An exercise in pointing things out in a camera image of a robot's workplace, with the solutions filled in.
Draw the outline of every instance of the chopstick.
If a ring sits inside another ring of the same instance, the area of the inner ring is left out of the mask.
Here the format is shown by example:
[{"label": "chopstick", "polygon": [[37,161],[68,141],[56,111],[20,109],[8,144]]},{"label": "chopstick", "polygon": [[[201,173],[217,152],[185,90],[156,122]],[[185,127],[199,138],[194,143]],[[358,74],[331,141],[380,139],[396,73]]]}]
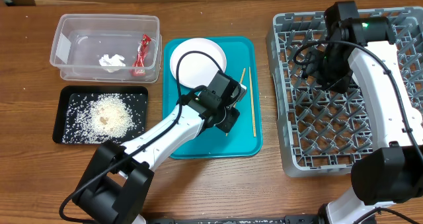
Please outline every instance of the chopstick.
[{"label": "chopstick", "polygon": [[251,67],[249,67],[250,72],[250,95],[251,95],[251,117],[252,117],[252,134],[254,137],[256,134],[256,118],[254,116],[254,99],[252,97],[252,81],[251,81]]},{"label": "chopstick", "polygon": [[244,74],[245,74],[245,68],[244,68],[244,70],[243,70],[243,75],[241,75],[241,80],[239,81],[239,83],[240,84],[242,84],[243,83],[243,80],[244,80]]}]

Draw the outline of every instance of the white plate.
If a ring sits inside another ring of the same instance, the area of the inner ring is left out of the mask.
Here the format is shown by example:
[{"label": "white plate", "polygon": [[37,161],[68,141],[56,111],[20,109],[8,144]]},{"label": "white plate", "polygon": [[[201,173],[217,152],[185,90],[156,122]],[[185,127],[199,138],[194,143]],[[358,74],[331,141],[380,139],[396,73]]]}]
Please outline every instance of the white plate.
[{"label": "white plate", "polygon": [[[186,52],[200,51],[212,56],[222,68],[226,70],[226,56],[222,48],[215,42],[205,38],[193,38],[179,44],[171,55],[171,71],[176,79],[176,66],[180,57]],[[179,66],[179,81],[181,85],[195,88],[200,85],[208,86],[218,68],[215,63],[205,55],[189,54],[182,59]]]}]

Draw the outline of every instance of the blue tray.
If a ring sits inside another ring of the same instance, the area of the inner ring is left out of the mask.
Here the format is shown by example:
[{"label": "blue tray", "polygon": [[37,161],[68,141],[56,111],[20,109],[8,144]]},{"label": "blue tray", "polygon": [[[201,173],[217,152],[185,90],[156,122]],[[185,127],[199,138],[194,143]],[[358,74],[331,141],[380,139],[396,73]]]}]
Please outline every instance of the blue tray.
[{"label": "blue tray", "polygon": [[[176,80],[172,76],[169,61],[174,49],[189,38],[171,40],[165,46],[163,70],[163,118],[166,118],[175,107],[178,100]],[[177,149],[171,157],[174,159],[201,159],[223,157],[248,157],[257,154],[263,145],[262,118],[260,114],[260,100],[258,97],[258,80],[254,46],[243,36],[229,36],[208,38],[216,42],[225,52],[227,59],[226,74],[239,81],[246,68],[243,84],[247,93],[236,108],[241,115],[231,132],[226,136],[217,128],[210,128]],[[251,98],[249,91],[249,67],[254,96],[254,113],[256,119],[256,137],[252,134]],[[182,94],[190,89],[182,86]]]}]

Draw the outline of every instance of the gray dish rack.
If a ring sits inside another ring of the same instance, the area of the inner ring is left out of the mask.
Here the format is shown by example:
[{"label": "gray dish rack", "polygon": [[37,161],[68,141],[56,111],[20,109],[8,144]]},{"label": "gray dish rack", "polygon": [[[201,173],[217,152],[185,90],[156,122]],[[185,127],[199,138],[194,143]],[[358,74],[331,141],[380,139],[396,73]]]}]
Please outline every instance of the gray dish rack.
[{"label": "gray dish rack", "polygon": [[[423,8],[359,10],[360,17],[387,17],[413,107],[423,112]],[[323,12],[281,13],[266,37],[270,75],[278,104],[278,135],[284,172],[292,177],[339,175],[372,152],[371,130],[360,88],[345,94],[322,91],[314,78],[299,77],[294,53],[326,38]]]}]

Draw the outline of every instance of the red object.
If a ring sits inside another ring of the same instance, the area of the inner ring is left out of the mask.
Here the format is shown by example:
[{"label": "red object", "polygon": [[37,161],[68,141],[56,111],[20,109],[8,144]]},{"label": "red object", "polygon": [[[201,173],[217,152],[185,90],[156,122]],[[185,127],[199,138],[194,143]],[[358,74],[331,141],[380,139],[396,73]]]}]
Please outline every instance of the red object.
[{"label": "red object", "polygon": [[[148,54],[149,50],[149,44],[150,44],[151,38],[147,35],[143,35],[143,40],[141,41],[141,45],[139,46],[137,59],[135,60],[132,67],[144,67],[144,59]],[[133,69],[131,70],[132,76],[144,76],[145,70],[144,69]]]}]

